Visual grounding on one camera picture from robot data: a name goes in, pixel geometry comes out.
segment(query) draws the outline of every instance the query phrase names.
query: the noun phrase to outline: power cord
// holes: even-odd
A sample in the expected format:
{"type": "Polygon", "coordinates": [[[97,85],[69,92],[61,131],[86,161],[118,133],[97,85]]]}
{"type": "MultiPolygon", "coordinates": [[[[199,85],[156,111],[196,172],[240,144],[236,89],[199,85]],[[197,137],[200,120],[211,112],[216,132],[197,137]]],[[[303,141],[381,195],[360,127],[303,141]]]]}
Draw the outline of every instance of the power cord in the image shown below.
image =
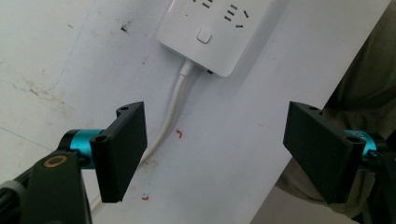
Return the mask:
{"type": "MultiPolygon", "coordinates": [[[[163,126],[160,129],[160,132],[157,134],[155,137],[154,141],[146,148],[145,152],[143,153],[142,159],[140,160],[140,164],[142,164],[143,161],[145,161],[151,154],[152,152],[157,148],[157,146],[161,143],[161,141],[165,138],[166,133],[168,132],[169,128],[171,127],[172,124],[172,119],[175,116],[176,108],[177,108],[177,102],[179,99],[179,95],[181,90],[183,89],[183,85],[187,80],[187,77],[189,76],[191,70],[194,68],[195,63],[191,61],[190,59],[186,58],[186,61],[184,62],[183,66],[180,69],[180,73],[178,76],[177,84],[175,86],[171,103],[169,105],[168,113],[166,114],[165,122],[163,123],[163,126]]],[[[91,203],[91,212],[93,213],[95,209],[99,206],[99,204],[102,203],[102,198],[100,195],[98,195],[93,202],[91,203]]]]}

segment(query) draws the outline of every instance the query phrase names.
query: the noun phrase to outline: gray fabric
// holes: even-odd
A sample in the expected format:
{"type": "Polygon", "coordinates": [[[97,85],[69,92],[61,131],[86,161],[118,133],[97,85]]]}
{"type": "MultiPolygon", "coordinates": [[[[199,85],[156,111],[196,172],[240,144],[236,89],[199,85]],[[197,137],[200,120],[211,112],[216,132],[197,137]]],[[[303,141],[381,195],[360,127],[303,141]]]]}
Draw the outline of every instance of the gray fabric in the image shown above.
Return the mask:
{"type": "MultiPolygon", "coordinates": [[[[323,116],[341,129],[366,130],[385,139],[396,130],[396,0],[390,2],[350,65],[323,109],[323,116]]],[[[357,172],[347,202],[326,204],[292,159],[276,186],[303,200],[354,217],[361,212],[374,181],[374,174],[357,172]]]]}

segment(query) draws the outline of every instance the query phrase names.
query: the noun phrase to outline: red stain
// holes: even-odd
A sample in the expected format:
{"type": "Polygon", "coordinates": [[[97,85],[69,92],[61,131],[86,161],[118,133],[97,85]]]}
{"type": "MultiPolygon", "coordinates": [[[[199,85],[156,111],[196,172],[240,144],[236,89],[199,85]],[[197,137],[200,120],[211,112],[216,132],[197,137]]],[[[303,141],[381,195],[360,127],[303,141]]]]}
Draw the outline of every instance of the red stain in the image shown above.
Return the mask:
{"type": "Polygon", "coordinates": [[[178,138],[183,137],[183,132],[181,130],[176,130],[176,133],[178,133],[178,138]]]}

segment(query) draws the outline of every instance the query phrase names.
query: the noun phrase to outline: white power strip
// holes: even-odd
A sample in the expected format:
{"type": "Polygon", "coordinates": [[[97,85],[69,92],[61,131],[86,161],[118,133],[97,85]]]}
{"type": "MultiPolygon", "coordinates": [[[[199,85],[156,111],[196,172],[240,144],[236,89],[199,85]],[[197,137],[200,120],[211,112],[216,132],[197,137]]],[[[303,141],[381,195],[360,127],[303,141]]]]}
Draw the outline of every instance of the white power strip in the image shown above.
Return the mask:
{"type": "Polygon", "coordinates": [[[271,0],[174,0],[159,29],[168,48],[229,76],[271,0]]]}

